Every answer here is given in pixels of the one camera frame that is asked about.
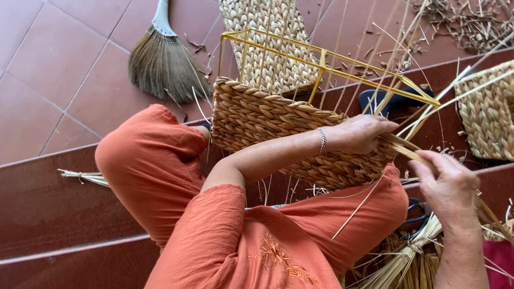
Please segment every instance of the white broom handle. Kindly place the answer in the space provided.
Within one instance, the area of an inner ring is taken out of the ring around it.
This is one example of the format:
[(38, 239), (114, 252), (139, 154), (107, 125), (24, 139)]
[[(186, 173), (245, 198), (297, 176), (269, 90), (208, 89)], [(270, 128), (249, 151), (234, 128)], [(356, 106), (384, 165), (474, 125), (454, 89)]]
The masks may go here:
[(168, 0), (159, 0), (152, 25), (155, 30), (159, 31), (159, 33), (164, 36), (177, 36), (177, 34), (171, 30), (170, 22), (168, 21)]

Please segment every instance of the broom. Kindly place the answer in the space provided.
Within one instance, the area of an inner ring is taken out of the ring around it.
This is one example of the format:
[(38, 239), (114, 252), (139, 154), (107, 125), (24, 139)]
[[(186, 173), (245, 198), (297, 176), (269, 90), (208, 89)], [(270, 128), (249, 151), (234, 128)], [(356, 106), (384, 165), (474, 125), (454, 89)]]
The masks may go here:
[(128, 76), (143, 92), (177, 104), (192, 102), (193, 90), (199, 96), (210, 95), (198, 63), (170, 27), (168, 0), (159, 0), (152, 26), (132, 49)]

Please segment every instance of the broom bristles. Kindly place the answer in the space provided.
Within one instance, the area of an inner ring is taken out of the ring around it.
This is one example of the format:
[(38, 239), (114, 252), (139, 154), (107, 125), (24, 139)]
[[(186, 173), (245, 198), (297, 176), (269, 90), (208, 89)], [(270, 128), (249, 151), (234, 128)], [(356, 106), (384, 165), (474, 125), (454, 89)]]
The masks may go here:
[(141, 91), (159, 99), (172, 97), (178, 103), (192, 102), (191, 87), (197, 96), (210, 95), (209, 85), (196, 59), (178, 37), (164, 36), (153, 26), (132, 49), (128, 76)]

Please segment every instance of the yellow metal frame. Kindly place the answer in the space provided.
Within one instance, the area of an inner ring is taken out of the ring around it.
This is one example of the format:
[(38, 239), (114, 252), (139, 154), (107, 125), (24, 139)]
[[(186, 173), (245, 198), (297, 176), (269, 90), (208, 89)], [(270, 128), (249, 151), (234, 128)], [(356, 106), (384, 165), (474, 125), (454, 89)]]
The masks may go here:
[[(310, 50), (320, 52), (321, 53), (321, 57), (320, 57), (319, 63), (314, 63), (314, 62), (306, 61), (306, 60), (303, 60), (303, 59), (298, 58), (296, 56), (289, 55), (289, 54), (283, 53), (281, 51), (275, 50), (273, 48), (266, 47), (266, 46), (263, 46), (261, 44), (255, 43), (252, 40), (248, 39), (248, 35), (249, 35), (250, 31), (254, 31), (255, 33), (265, 34), (266, 38), (268, 36), (270, 36), (270, 37), (272, 37), (274, 39), (281, 39), (282, 41), (286, 40), (286, 41), (289, 41), (289, 42), (291, 42), (291, 43), (293, 43), (295, 45), (303, 46), (303, 47), (308, 48)], [(262, 30), (258, 30), (258, 29), (255, 29), (255, 28), (248, 28), (248, 29), (245, 29), (243, 31), (237, 31), (237, 32), (224, 32), (224, 33), (222, 33), (222, 35), (221, 35), (221, 44), (220, 44), (220, 49), (219, 49), (218, 75), (220, 75), (219, 73), (221, 72), (221, 64), (222, 64), (221, 59), (222, 59), (222, 53), (223, 53), (223, 42), (226, 39), (233, 40), (233, 41), (236, 41), (236, 42), (245, 43), (245, 48), (243, 50), (243, 58), (241, 60), (241, 71), (240, 71), (240, 79), (239, 79), (240, 82), (243, 81), (243, 77), (244, 77), (243, 72), (244, 72), (244, 67), (245, 67), (245, 64), (246, 64), (246, 56), (247, 56), (247, 52), (248, 52), (248, 46), (251, 45), (251, 46), (254, 46), (254, 47), (257, 47), (257, 48), (260, 48), (260, 49), (264, 49), (265, 51), (269, 51), (271, 53), (275, 53), (275, 54), (281, 55), (283, 57), (294, 59), (296, 61), (302, 62), (304, 64), (307, 64), (307, 65), (310, 65), (310, 66), (313, 66), (313, 67), (316, 67), (317, 69), (319, 69), (320, 73), (318, 75), (318, 78), (316, 79), (316, 82), (314, 83), (313, 91), (311, 92), (311, 95), (310, 95), (310, 98), (309, 98), (309, 103), (311, 103), (313, 98), (314, 98), (314, 94), (316, 93), (316, 89), (318, 88), (318, 85), (319, 85), (319, 83), (321, 81), (321, 77), (323, 76), (323, 74), (325, 72), (329, 72), (329, 73), (332, 73), (334, 75), (338, 75), (338, 76), (341, 76), (341, 77), (344, 77), (344, 78), (349, 78), (349, 79), (351, 79), (353, 81), (361, 82), (363, 84), (366, 84), (366, 85), (369, 85), (369, 86), (372, 86), (372, 87), (375, 87), (375, 88), (382, 89), (384, 91), (393, 92), (393, 93), (401, 95), (401, 96), (405, 96), (405, 97), (412, 98), (412, 99), (415, 99), (415, 100), (418, 100), (418, 101), (421, 101), (421, 102), (424, 102), (424, 103), (428, 103), (428, 104), (431, 104), (431, 105), (433, 105), (435, 107), (440, 106), (439, 101), (431, 98), (429, 95), (427, 95), (425, 92), (423, 92), (423, 90), (421, 90), (421, 88), (419, 88), (417, 85), (415, 85), (414, 82), (412, 82), (412, 80), (410, 80), (409, 78), (407, 78), (405, 76), (398, 75), (398, 74), (392, 73), (390, 71), (386, 71), (386, 70), (384, 70), (382, 68), (378, 68), (378, 67), (369, 65), (367, 63), (357, 61), (355, 59), (352, 59), (352, 58), (349, 58), (349, 57), (337, 54), (335, 52), (328, 51), (326, 49), (323, 49), (323, 48), (320, 48), (320, 47), (317, 47), (317, 46), (314, 46), (314, 45), (309, 45), (308, 43), (296, 41), (296, 40), (293, 40), (293, 39), (287, 39), (287, 38), (284, 38), (283, 36), (279, 36), (279, 35), (276, 35), (276, 34), (273, 34), (273, 33), (270, 33), (270, 32), (266, 32), (266, 31), (262, 31)], [(336, 69), (333, 69), (333, 68), (326, 67), (326, 65), (325, 65), (326, 56), (332, 56), (332, 57), (336, 57), (338, 59), (347, 60), (347, 61), (353, 62), (354, 64), (359, 64), (359, 65), (362, 65), (362, 66), (367, 67), (369, 69), (372, 69), (374, 71), (382, 72), (382, 73), (384, 73), (383, 76), (385, 76), (385, 75), (396, 76), (397, 79), (401, 80), (407, 86), (413, 88), (420, 95), (404, 92), (404, 91), (401, 91), (401, 90), (396, 89), (394, 87), (389, 87), (387, 85), (378, 84), (376, 82), (373, 82), (373, 81), (370, 81), (370, 80), (367, 80), (367, 79), (364, 79), (364, 78), (361, 78), (361, 77), (357, 77), (357, 76), (354, 76), (354, 75), (351, 75), (351, 74), (348, 74), (348, 73), (344, 73), (342, 71), (339, 71), (339, 70), (336, 70)]]

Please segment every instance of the red tile floor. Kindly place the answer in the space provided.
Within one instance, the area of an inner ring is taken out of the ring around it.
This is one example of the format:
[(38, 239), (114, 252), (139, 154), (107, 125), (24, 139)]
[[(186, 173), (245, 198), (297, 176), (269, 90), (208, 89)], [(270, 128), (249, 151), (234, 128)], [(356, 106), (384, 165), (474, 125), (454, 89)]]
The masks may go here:
[[(2, 0), (0, 2), (0, 165), (98, 142), (123, 121), (162, 103), (183, 119), (174, 104), (140, 92), (128, 80), (129, 51), (151, 23), (157, 0)], [(344, 1), (298, 0), (300, 13), (314, 45), (354, 56), (365, 30), (373, 0), (348, 3), (344, 29), (339, 31)], [(383, 27), (395, 0), (378, 1), (371, 21)], [(404, 2), (387, 31), (396, 37)], [(414, 18), (409, 7), (407, 25)], [(316, 31), (317, 19), (320, 19)], [(182, 40), (184, 33), (207, 51), (196, 54), (203, 69), (217, 76), (219, 35), (224, 21), (214, 0), (173, 0), (170, 24)], [(367, 29), (378, 32), (378, 28)], [(376, 45), (368, 35), (359, 56)], [(421, 66), (466, 55), (450, 38), (439, 37), (417, 55)], [(184, 41), (192, 51), (194, 47)], [(377, 51), (392, 49), (384, 37)], [(237, 66), (226, 49), (222, 74), (234, 75)], [(384, 54), (378, 61), (387, 61)], [(209, 112), (206, 103), (201, 104)], [(196, 103), (184, 106), (189, 121), (201, 119)]]

